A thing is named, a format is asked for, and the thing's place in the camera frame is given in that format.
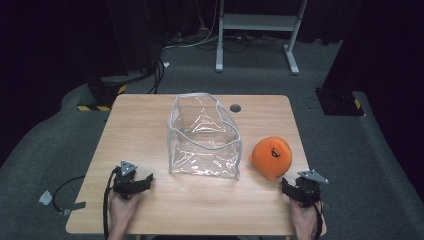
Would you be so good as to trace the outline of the small grey tape piece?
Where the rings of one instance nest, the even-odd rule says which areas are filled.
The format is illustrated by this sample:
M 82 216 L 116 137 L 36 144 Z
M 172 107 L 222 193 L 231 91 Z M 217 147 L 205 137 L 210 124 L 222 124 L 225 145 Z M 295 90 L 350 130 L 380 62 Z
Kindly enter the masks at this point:
M 52 201 L 53 197 L 51 195 L 51 193 L 46 190 L 39 198 L 39 202 L 41 204 L 43 204 L 44 206 L 47 206 L 50 204 L 50 202 Z

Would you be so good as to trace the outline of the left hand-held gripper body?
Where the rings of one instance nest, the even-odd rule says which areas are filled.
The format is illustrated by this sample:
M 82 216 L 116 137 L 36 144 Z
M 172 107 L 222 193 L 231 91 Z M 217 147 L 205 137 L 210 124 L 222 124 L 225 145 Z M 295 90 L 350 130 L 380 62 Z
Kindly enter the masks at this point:
M 113 190 L 124 200 L 130 200 L 134 194 L 143 191 L 142 184 L 134 180 L 137 166 L 122 160 L 114 179 Z

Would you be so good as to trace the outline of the black striped stand base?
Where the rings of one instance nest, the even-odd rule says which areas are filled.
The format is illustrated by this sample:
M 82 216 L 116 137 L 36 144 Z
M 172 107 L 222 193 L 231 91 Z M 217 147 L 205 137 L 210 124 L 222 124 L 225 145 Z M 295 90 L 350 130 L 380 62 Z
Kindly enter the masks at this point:
M 90 76 L 77 103 L 77 109 L 80 111 L 110 111 L 117 96 L 125 91 L 127 84 L 124 75 Z

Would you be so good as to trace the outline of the clear plastic bag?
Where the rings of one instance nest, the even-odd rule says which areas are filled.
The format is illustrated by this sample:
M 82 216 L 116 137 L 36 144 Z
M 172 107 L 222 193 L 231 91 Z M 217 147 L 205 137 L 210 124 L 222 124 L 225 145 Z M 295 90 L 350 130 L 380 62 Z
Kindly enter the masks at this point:
M 178 94 L 168 120 L 169 173 L 238 180 L 239 129 L 221 102 L 208 93 Z

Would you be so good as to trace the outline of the person's right hand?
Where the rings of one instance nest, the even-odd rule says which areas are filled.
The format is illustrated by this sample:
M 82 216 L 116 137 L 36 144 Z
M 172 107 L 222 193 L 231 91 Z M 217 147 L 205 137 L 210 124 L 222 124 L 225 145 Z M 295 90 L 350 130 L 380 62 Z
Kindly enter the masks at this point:
M 318 218 L 316 210 L 322 211 L 322 203 L 317 202 L 315 206 L 302 208 L 300 203 L 289 199 L 291 209 L 291 221 L 295 234 L 316 234 Z

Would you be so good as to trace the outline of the orange plush toy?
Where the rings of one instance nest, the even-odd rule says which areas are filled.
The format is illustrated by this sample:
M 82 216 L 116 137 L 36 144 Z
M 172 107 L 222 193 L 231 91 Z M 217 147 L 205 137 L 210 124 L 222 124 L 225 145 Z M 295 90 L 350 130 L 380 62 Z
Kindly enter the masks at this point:
M 269 181 L 284 175 L 292 164 L 292 151 L 281 137 L 260 140 L 253 148 L 250 162 Z

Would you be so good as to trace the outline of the white metal stand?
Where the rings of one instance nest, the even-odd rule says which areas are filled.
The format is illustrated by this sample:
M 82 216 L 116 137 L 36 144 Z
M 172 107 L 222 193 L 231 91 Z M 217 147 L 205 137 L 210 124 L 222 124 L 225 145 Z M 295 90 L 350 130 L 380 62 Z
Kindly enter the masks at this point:
M 224 69 L 223 35 L 225 30 L 252 30 L 252 31 L 277 31 L 290 32 L 289 43 L 283 46 L 283 52 L 288 61 L 291 73 L 298 75 L 299 67 L 296 63 L 293 48 L 303 20 L 308 0 L 301 0 L 298 13 L 293 16 L 282 15 L 252 15 L 252 14 L 227 14 L 224 7 L 225 0 L 220 0 L 218 42 L 216 49 L 215 71 Z

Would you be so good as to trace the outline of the black square stand base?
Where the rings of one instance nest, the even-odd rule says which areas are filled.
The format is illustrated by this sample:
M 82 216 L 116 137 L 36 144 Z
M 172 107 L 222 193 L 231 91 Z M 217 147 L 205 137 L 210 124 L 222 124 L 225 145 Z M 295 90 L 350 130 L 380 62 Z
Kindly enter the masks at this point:
M 316 88 L 315 94 L 321 109 L 328 116 L 363 116 L 364 111 L 359 100 L 352 94 L 336 94 L 322 88 Z

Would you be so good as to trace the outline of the person's left hand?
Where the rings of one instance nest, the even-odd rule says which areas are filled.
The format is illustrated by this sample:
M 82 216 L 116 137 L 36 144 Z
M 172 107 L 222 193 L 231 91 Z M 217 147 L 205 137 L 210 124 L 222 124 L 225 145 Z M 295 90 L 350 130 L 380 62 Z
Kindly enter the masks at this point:
M 124 233 L 132 220 L 142 194 L 138 193 L 130 200 L 124 200 L 121 196 L 111 191 L 109 193 L 109 214 L 111 218 L 111 233 Z

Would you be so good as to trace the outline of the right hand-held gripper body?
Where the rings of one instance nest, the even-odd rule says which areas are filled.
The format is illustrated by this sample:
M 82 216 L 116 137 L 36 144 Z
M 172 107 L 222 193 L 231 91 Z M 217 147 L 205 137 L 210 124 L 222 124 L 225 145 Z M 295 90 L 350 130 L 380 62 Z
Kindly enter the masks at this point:
M 329 180 L 315 170 L 300 171 L 298 175 L 290 198 L 299 202 L 303 208 L 319 202 L 321 200 L 320 184 L 328 184 Z

